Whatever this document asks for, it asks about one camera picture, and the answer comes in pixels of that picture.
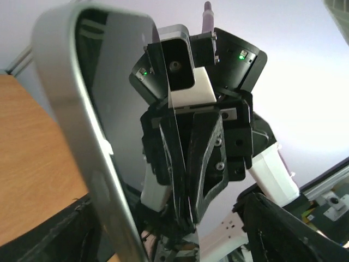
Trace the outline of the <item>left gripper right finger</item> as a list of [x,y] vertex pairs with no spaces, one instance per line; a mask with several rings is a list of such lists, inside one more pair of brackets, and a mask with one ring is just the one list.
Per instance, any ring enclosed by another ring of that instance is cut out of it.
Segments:
[[320,235],[261,193],[234,205],[253,261],[348,261],[348,249]]

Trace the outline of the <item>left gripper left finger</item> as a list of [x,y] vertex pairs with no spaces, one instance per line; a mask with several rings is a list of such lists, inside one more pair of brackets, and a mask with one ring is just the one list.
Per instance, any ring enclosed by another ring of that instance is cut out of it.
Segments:
[[1,246],[1,261],[108,261],[114,255],[88,195]]

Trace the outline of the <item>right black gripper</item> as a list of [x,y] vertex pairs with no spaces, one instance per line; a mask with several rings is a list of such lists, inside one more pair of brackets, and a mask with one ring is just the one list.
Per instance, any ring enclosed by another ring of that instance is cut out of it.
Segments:
[[[218,111],[197,112],[191,124],[190,116],[195,111],[210,107],[219,108],[221,114]],[[182,142],[189,141],[191,131],[188,149],[189,199],[177,121],[175,117],[165,117],[168,111],[167,103],[161,102],[151,105],[141,116],[143,152],[158,184],[168,186],[171,179],[176,222],[183,234],[187,235],[195,232],[194,223],[200,223],[211,201],[226,188],[228,174],[230,181],[241,181],[245,178],[245,169],[252,166],[252,94],[224,94],[215,104],[177,109],[179,113],[188,115],[179,125],[179,130],[184,133]],[[169,175],[165,172],[164,151]]]

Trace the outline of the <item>black smartphone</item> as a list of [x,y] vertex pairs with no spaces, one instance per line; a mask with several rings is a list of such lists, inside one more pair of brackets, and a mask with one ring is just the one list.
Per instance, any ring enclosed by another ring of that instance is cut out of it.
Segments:
[[162,127],[144,121],[167,108],[168,89],[153,19],[97,3],[44,12],[32,32],[32,54],[52,112],[74,156],[102,226],[121,261],[148,261],[123,179],[171,181]]

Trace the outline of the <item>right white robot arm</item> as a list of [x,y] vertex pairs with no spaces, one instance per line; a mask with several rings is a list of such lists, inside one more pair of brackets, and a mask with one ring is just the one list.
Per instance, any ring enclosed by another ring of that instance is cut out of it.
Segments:
[[[159,34],[129,75],[148,104],[136,214],[155,237],[151,261],[217,261],[249,244],[245,221],[259,216],[258,195],[281,207],[300,195],[269,124],[253,110],[251,91],[267,55],[218,28],[189,36],[172,26]],[[196,243],[209,204],[247,170],[256,189],[240,196],[209,241]]]

